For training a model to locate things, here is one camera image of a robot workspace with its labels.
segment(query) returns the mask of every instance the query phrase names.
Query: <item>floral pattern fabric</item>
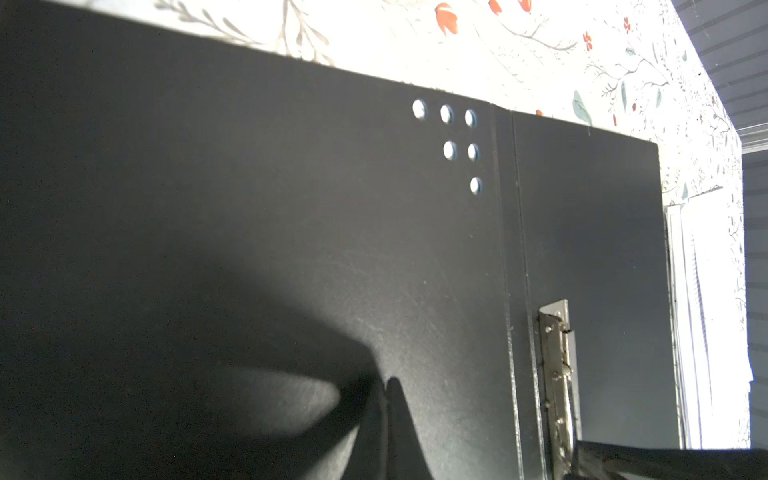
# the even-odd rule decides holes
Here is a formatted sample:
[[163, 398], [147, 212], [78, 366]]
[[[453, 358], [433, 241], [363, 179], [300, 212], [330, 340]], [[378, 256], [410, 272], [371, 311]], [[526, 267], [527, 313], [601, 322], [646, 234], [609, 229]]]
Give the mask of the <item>floral pattern fabric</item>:
[[729, 193], [746, 339], [741, 144], [670, 0], [59, 1], [653, 141], [664, 204]]

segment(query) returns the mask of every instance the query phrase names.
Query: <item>white circle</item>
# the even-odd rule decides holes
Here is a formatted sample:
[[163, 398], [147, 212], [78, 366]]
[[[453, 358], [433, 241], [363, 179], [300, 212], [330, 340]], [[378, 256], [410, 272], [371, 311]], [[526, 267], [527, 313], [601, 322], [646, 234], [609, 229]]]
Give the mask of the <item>white circle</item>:
[[440, 107], [440, 118], [442, 118], [442, 123], [444, 124], [452, 124], [453, 123], [453, 109], [450, 108], [448, 105], [443, 105]]
[[482, 191], [482, 180], [480, 180], [480, 177], [475, 177], [469, 181], [469, 190], [475, 195], [480, 194]]
[[464, 114], [464, 121], [467, 122], [467, 127], [470, 128], [475, 128], [478, 124], [475, 112], [472, 110], [467, 110], [467, 113]]
[[427, 104], [422, 99], [413, 102], [413, 116], [419, 120], [427, 118]]
[[442, 146], [442, 154], [449, 160], [456, 159], [456, 144], [452, 141], [446, 141]]
[[469, 155], [469, 160], [471, 161], [478, 161], [480, 160], [480, 148], [477, 144], [471, 144], [469, 145], [469, 148], [467, 148], [467, 155]]

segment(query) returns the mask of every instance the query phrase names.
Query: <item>orange flower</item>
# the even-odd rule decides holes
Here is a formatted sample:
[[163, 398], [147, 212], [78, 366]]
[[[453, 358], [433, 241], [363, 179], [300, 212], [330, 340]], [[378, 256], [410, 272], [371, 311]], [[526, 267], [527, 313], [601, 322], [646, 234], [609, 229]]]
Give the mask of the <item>orange flower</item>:
[[488, 2], [488, 6], [491, 7], [491, 12], [494, 12], [496, 15], [502, 13], [502, 6], [496, 0]]
[[440, 5], [436, 6], [435, 16], [437, 18], [437, 25], [440, 27], [440, 30], [442, 30], [443, 35], [448, 36], [448, 32], [446, 32], [446, 30], [450, 31], [454, 35], [458, 33], [458, 25], [456, 24], [458, 17], [455, 13], [453, 13], [451, 5], [448, 5], [447, 3], [441, 3]]
[[584, 39], [584, 43], [587, 44], [587, 51], [590, 51], [592, 49], [592, 37], [586, 31], [581, 37]]

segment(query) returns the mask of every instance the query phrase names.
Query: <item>corrugated metal wall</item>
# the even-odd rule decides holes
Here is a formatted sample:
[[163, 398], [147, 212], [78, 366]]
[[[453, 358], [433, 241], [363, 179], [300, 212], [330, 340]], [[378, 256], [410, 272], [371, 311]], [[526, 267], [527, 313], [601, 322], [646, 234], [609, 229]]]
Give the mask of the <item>corrugated metal wall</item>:
[[746, 324], [755, 375], [750, 395], [752, 445], [768, 449], [768, 151], [742, 158]]

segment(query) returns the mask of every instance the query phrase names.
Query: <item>metal clip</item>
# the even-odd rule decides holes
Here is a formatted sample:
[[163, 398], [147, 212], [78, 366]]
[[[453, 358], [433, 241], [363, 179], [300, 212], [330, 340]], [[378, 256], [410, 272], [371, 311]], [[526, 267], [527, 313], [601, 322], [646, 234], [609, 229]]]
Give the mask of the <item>metal clip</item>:
[[567, 300], [543, 306], [538, 314], [552, 475], [562, 480], [571, 471], [576, 441], [581, 439], [576, 338], [568, 321]]

